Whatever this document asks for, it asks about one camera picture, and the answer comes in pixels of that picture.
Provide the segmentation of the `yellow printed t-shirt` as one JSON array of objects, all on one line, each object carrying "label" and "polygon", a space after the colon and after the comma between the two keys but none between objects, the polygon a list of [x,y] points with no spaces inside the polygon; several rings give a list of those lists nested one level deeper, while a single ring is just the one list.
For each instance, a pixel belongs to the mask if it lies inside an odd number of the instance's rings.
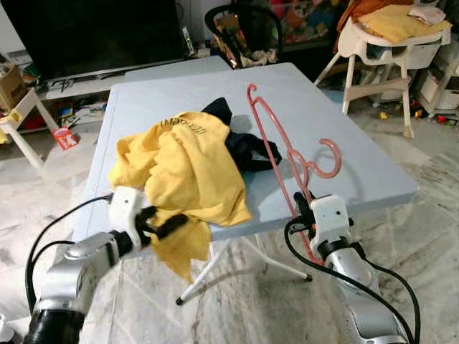
[{"label": "yellow printed t-shirt", "polygon": [[187,221],[169,234],[154,234],[153,252],[173,273],[192,281],[192,261],[209,261],[210,225],[235,226],[252,218],[245,184],[225,141],[228,125],[215,115],[182,112],[141,134],[117,142],[112,187],[142,190],[164,227],[173,216]]}]

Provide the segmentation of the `pink plastic hanger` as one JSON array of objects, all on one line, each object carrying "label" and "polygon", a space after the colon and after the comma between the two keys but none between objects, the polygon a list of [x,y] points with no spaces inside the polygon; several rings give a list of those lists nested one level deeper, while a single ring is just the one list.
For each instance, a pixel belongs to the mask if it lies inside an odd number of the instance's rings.
[{"label": "pink plastic hanger", "polygon": [[[316,175],[321,179],[331,179],[337,176],[340,173],[342,168],[342,154],[340,148],[334,141],[329,140],[328,138],[322,138],[318,141],[319,144],[326,146],[332,153],[332,158],[334,161],[334,167],[331,170],[321,170],[318,163],[315,161],[307,161],[301,152],[293,148],[291,141],[289,140],[288,134],[286,134],[284,125],[282,125],[276,117],[275,112],[271,106],[269,106],[265,99],[262,96],[255,96],[253,94],[256,91],[257,85],[255,83],[250,82],[247,85],[246,89],[246,96],[248,100],[248,105],[250,106],[250,111],[252,111],[252,116],[255,119],[255,124],[258,128],[259,134],[261,134],[261,138],[265,141],[265,146],[267,146],[267,142],[269,138],[267,138],[267,134],[265,133],[265,128],[262,125],[261,118],[258,112],[258,106],[262,106],[265,109],[266,114],[271,119],[272,124],[275,126],[276,130],[280,134],[282,144],[284,144],[285,154],[286,157],[283,158],[280,163],[285,161],[288,163],[291,171],[294,174],[294,178],[296,181],[296,185],[299,188],[298,192],[302,192],[304,196],[307,198],[309,206],[311,206],[311,201],[313,200],[314,196],[309,189],[309,181],[311,181],[311,175]],[[278,185],[280,190],[284,194],[284,200],[286,202],[286,206],[288,206],[289,213],[291,218],[294,216],[294,212],[296,210],[296,205],[294,201],[294,193],[288,192],[288,187],[286,187],[285,179],[282,177],[282,173],[280,173],[280,168],[278,164],[273,166],[273,173],[275,174],[276,180],[278,180]],[[285,229],[285,238],[288,238],[288,234],[290,233],[290,222],[288,223],[288,228]],[[306,240],[305,234],[301,234],[301,240],[304,242]]]}]

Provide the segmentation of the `small pale folded cloth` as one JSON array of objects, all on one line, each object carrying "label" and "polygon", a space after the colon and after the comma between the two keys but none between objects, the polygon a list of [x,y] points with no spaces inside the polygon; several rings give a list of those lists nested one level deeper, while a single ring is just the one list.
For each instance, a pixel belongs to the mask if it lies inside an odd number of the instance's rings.
[{"label": "small pale folded cloth", "polygon": [[413,6],[410,9],[409,16],[432,26],[445,21],[446,14],[435,6]]}]

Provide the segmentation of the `brown cardboard box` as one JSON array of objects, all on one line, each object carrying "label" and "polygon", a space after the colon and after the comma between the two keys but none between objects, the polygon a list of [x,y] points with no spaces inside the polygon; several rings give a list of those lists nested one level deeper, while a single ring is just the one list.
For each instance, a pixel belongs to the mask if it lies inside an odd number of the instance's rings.
[{"label": "brown cardboard box", "polygon": [[0,63],[0,111],[15,108],[27,93],[19,66]]}]

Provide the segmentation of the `colourful printed panel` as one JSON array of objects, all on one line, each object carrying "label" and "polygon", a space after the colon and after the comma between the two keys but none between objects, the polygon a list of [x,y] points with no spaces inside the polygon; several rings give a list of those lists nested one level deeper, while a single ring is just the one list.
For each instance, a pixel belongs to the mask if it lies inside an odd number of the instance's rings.
[{"label": "colourful printed panel", "polygon": [[268,0],[282,24],[285,45],[323,39],[338,24],[349,0]]}]

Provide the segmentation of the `white baby high chair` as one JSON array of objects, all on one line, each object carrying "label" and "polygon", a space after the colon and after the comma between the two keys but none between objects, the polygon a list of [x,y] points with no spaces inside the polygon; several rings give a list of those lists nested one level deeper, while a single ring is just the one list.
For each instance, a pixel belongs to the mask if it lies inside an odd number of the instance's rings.
[{"label": "white baby high chair", "polygon": [[[436,4],[422,4],[420,0],[403,1],[409,6],[435,6],[438,9]],[[352,19],[338,32],[334,55],[313,82],[319,85],[323,79],[338,72],[336,63],[339,59],[346,59],[342,112],[347,113],[351,102],[364,96],[399,92],[404,113],[403,135],[413,138],[410,71],[430,66],[440,46],[449,45],[452,40],[451,29],[393,44],[384,37],[369,33],[358,19]]]}]

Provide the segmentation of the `black crumpled garment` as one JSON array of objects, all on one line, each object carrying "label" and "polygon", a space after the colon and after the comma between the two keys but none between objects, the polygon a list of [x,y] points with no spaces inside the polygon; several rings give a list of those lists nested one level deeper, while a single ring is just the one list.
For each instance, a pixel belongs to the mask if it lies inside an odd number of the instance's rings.
[{"label": "black crumpled garment", "polygon": [[[225,125],[232,124],[232,111],[225,98],[217,98],[204,106],[203,113],[219,118]],[[225,146],[240,173],[259,173],[272,170],[273,166],[283,160],[278,145],[265,141],[250,133],[235,133],[230,131],[225,140]]]}]

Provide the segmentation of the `orange cloth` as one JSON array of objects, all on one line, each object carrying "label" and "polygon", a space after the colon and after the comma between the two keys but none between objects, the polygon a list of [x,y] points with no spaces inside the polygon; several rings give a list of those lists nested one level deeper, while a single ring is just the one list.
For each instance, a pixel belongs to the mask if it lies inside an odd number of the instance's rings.
[{"label": "orange cloth", "polygon": [[336,29],[338,32],[344,28],[348,21],[358,19],[364,14],[370,14],[378,9],[383,9],[390,4],[404,4],[403,0],[351,0],[347,9],[342,13]]}]

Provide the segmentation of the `white plastic drawer unit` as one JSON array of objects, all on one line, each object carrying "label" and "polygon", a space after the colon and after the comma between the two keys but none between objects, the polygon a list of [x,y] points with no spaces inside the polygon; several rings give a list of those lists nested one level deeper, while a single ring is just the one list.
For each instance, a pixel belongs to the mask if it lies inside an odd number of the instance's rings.
[{"label": "white plastic drawer unit", "polygon": [[458,78],[458,43],[440,46],[432,64],[417,78],[417,101],[431,115],[455,117],[459,112]]}]

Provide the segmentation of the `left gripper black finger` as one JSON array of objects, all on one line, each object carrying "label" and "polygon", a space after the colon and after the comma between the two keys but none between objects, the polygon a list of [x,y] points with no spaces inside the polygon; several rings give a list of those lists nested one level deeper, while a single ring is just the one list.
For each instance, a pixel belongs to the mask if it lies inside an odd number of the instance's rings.
[{"label": "left gripper black finger", "polygon": [[186,215],[174,215],[165,220],[164,223],[156,227],[156,235],[158,239],[165,239],[167,236],[174,233],[181,226],[186,225],[188,217]]}]

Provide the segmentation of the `red printed carton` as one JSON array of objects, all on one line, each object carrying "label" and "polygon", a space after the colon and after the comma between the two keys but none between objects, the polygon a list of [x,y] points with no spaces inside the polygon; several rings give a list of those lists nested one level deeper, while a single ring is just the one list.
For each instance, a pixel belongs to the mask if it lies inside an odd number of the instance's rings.
[{"label": "red printed carton", "polygon": [[62,151],[71,150],[71,148],[78,147],[79,138],[72,132],[69,127],[61,127],[52,132],[56,144]]}]

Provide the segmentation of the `light blue folding table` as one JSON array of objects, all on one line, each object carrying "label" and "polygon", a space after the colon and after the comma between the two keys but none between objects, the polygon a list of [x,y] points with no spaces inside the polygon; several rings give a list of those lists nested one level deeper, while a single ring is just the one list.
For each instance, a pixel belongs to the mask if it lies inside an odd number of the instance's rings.
[{"label": "light blue folding table", "polygon": [[250,83],[256,86],[252,97],[262,98],[275,112],[292,147],[306,160],[330,169],[334,165],[331,152],[319,141],[328,138],[340,148],[340,173],[331,179],[311,177],[308,186],[315,196],[344,198],[351,217],[407,204],[415,196],[416,180],[294,64],[282,63],[113,86],[81,197],[110,193],[108,173],[117,160],[121,138],[143,133],[180,112],[200,110],[220,97],[232,109],[233,132],[266,133],[269,140],[282,146],[284,142],[264,110],[259,111],[261,125],[255,123],[247,92]]}]

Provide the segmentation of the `black round basket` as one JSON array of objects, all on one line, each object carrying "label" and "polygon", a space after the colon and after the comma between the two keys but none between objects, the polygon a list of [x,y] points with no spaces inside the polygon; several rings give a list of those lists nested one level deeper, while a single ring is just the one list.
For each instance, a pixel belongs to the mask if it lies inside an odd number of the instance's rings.
[{"label": "black round basket", "polygon": [[221,4],[204,13],[204,25],[234,70],[275,65],[284,48],[281,21],[261,6]]}]

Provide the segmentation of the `black television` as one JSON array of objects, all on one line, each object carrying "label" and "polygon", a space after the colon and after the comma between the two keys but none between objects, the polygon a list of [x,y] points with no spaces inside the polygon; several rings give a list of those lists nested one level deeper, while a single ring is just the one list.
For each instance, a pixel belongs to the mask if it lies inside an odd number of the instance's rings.
[{"label": "black television", "polygon": [[175,0],[0,0],[43,78],[75,77],[187,55]]}]

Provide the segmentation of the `yellow folded blanket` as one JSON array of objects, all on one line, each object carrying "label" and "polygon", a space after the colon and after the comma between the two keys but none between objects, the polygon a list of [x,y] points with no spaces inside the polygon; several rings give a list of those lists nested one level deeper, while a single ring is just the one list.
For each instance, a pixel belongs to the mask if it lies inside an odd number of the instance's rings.
[{"label": "yellow folded blanket", "polygon": [[397,44],[410,37],[423,37],[449,30],[452,26],[447,19],[436,25],[426,25],[409,16],[409,4],[390,4],[370,14],[358,18],[358,23],[369,33],[384,37],[388,42]]}]

